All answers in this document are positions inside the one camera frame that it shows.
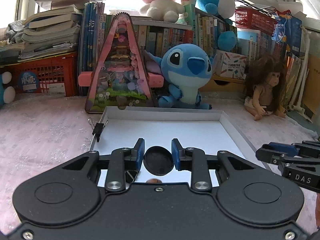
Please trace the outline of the person right hand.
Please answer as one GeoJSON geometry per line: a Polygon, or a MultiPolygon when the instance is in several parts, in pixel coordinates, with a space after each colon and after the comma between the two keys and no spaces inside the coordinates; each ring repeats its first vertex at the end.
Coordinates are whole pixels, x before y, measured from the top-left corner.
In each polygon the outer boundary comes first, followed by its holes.
{"type": "Polygon", "coordinates": [[[320,228],[320,194],[317,194],[316,198],[316,208],[315,208],[315,217],[317,228],[320,228]]]}

